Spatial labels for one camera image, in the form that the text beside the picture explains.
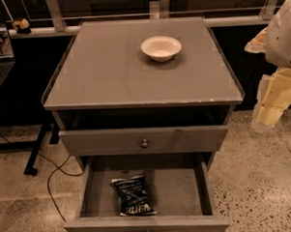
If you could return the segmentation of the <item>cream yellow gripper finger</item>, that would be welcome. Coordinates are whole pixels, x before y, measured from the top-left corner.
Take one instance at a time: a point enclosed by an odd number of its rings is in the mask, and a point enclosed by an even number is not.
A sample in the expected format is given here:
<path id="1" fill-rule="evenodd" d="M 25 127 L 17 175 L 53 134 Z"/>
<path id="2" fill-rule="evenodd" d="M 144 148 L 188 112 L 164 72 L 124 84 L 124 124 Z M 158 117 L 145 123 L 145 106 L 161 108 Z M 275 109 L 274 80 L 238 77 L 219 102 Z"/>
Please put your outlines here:
<path id="1" fill-rule="evenodd" d="M 277 68 L 263 75 L 257 89 L 257 103 L 252 111 L 251 126 L 255 131 L 269 131 L 291 105 L 291 68 Z"/>

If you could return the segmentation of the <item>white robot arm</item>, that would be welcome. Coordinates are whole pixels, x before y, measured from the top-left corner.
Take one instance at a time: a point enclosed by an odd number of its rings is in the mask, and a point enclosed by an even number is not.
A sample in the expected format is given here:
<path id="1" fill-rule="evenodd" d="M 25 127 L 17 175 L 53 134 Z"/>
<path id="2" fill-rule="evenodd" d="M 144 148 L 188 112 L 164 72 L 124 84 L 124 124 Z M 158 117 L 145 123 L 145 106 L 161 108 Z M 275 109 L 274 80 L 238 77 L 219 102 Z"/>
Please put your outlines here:
<path id="1" fill-rule="evenodd" d="M 291 0 L 285 0 L 268 26 L 247 42 L 245 51 L 264 53 L 266 61 L 276 66 L 272 75 L 263 74 L 252 111 L 252 128 L 266 132 L 291 105 Z"/>

